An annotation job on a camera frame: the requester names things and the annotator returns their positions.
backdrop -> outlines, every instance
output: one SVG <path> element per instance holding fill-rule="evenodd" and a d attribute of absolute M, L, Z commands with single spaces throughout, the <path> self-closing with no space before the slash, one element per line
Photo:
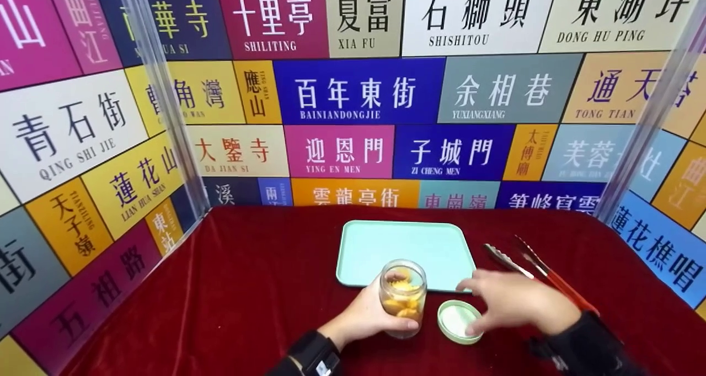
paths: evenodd
<path fill-rule="evenodd" d="M 592 213 L 696 1 L 149 3 L 214 206 Z M 194 216 L 121 0 L 0 17 L 0 373 L 56 374 Z M 704 318 L 705 61 L 611 222 Z"/>

table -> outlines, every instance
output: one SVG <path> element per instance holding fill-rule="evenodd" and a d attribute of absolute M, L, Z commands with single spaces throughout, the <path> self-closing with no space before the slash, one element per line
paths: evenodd
<path fill-rule="evenodd" d="M 466 234 L 477 266 L 497 270 L 482 245 L 492 243 L 512 256 L 510 237 L 519 234 L 600 309 L 651 374 L 703 374 L 706 323 L 616 233 L 588 215 L 351 206 L 214 208 L 63 374 L 265 373 L 302 333 L 355 297 L 356 289 L 335 278 L 341 228 L 354 219 L 453 223 Z M 479 298 L 463 297 L 484 310 Z M 429 293 L 424 325 L 413 339 L 378 335 L 346 347 L 346 374 L 555 374 L 550 363 L 527 351 L 530 328 L 492 331 L 474 346 L 446 339 L 436 309 L 451 298 Z"/>

hand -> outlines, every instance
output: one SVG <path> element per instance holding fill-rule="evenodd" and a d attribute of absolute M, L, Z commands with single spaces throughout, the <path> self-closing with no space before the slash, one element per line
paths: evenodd
<path fill-rule="evenodd" d="M 398 318 L 383 310 L 380 303 L 380 276 L 356 296 L 343 313 L 318 329 L 343 350 L 352 341 L 365 339 L 381 331 L 411 331 L 419 324 L 408 318 Z"/>
<path fill-rule="evenodd" d="M 533 324 L 542 333 L 559 334 L 575 324 L 581 311 L 562 293 L 520 273 L 476 270 L 457 291 L 470 289 L 488 305 L 488 311 L 469 324 L 468 336 L 497 327 Z"/>

metal tongs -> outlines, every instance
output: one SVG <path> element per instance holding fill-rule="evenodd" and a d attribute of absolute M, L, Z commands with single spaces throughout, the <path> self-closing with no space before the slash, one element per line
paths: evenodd
<path fill-rule="evenodd" d="M 527 245 L 527 243 L 525 243 L 525 240 L 522 240 L 522 238 L 517 235 L 515 235 L 515 240 L 517 241 L 517 247 L 522 253 L 522 257 L 524 257 L 525 260 L 529 261 L 529 263 L 531 263 L 534 268 L 536 268 L 537 271 L 539 271 L 539 273 L 544 276 L 547 281 L 549 281 L 550 285 L 554 286 L 557 291 L 562 292 L 581 310 L 593 311 L 593 313 L 595 313 L 596 315 L 600 315 L 600 313 L 598 313 L 597 308 L 595 308 L 595 306 L 589 303 L 588 300 L 583 298 L 583 296 L 581 296 L 580 293 L 578 293 L 574 288 L 571 287 L 571 285 L 569 285 L 563 278 L 561 278 L 556 271 L 552 270 L 549 266 L 547 266 L 547 264 L 539 258 L 537 253 L 535 253 L 534 250 L 532 250 L 532 248 Z M 523 275 L 527 276 L 527 278 L 534 278 L 534 275 L 532 275 L 532 273 L 525 270 L 524 268 L 521 268 L 519 265 L 517 265 L 517 263 L 514 263 L 514 261 L 512 261 L 509 256 L 505 255 L 494 246 L 490 244 L 485 244 L 484 246 L 494 258 L 501 261 L 502 264 L 504 264 L 511 270 L 519 271 Z"/>

light green jar lid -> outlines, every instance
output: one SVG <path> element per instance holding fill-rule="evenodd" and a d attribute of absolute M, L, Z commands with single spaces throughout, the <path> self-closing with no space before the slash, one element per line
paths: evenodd
<path fill-rule="evenodd" d="M 439 329 L 449 340 L 458 344 L 474 344 L 483 334 L 466 336 L 466 326 L 481 318 L 480 311 L 461 300 L 449 300 L 441 303 L 436 312 Z"/>

